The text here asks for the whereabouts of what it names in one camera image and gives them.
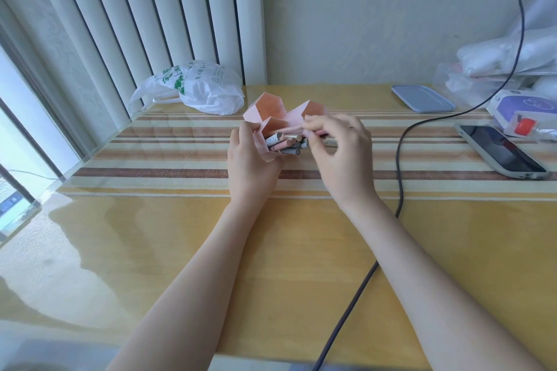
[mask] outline phone case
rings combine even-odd
[[[532,156],[530,156],[528,153],[526,153],[524,150],[522,150],[520,147],[518,147],[518,149],[520,151],[522,151],[525,156],[529,157],[533,162],[539,164],[539,166],[543,169],[545,169],[544,172],[512,172],[510,170],[506,170],[502,165],[500,165],[493,157],[491,157],[489,155],[489,153],[487,151],[485,151],[476,141],[473,140],[472,137],[470,137],[470,135],[468,135],[466,132],[463,131],[463,129],[460,127],[460,125],[456,124],[455,128],[458,132],[458,134],[464,138],[464,140],[470,144],[470,146],[477,151],[477,153],[485,160],[485,163],[488,164],[489,167],[491,167],[494,171],[501,173],[503,176],[507,176],[513,179],[544,179],[545,177],[547,177],[551,172],[549,170],[547,170],[547,167],[544,166],[543,164],[541,164],[539,161],[537,161],[536,159],[534,159]],[[501,131],[499,131],[498,129],[494,128],[499,134],[503,135],[505,138],[507,138]]]

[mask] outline table surface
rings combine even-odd
[[[427,115],[390,86],[269,86],[356,114],[374,138],[377,189],[394,208],[394,151]],[[185,106],[138,117],[46,197],[0,248],[0,331],[122,343],[203,243],[228,203],[226,149],[241,115]],[[484,112],[459,123],[488,123]],[[513,181],[456,135],[420,127],[402,150],[401,220],[428,253],[549,369],[557,370],[557,181]],[[520,146],[551,170],[553,144]],[[291,156],[244,249],[218,352],[314,361],[375,258],[338,209],[307,150]],[[379,270],[329,356],[345,364],[428,369]]]

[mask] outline phone screen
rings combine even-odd
[[[497,163],[511,172],[546,172],[505,135],[490,126],[460,126]]]

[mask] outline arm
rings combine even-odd
[[[462,290],[416,243],[373,186],[372,141],[354,117],[306,117],[337,138],[332,156],[313,132],[325,186],[373,250],[434,371],[544,370],[536,358]]]
[[[207,240],[164,291],[108,366],[108,371],[206,370],[225,322],[249,231],[275,188],[282,157],[265,162],[250,124],[232,131],[231,201]]]

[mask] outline striped table runner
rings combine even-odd
[[[398,198],[394,155],[410,124],[434,117],[408,112],[332,111],[354,114],[372,133],[374,176],[384,199]],[[150,112],[99,150],[62,186],[64,194],[129,196],[228,196],[226,156],[231,129],[240,114]],[[517,181],[494,171],[456,134],[453,124],[488,124],[487,113],[414,129],[402,148],[401,168],[408,198],[555,199],[557,179]],[[557,166],[557,144],[515,139],[550,170]],[[288,156],[275,197],[328,198],[309,150]]]

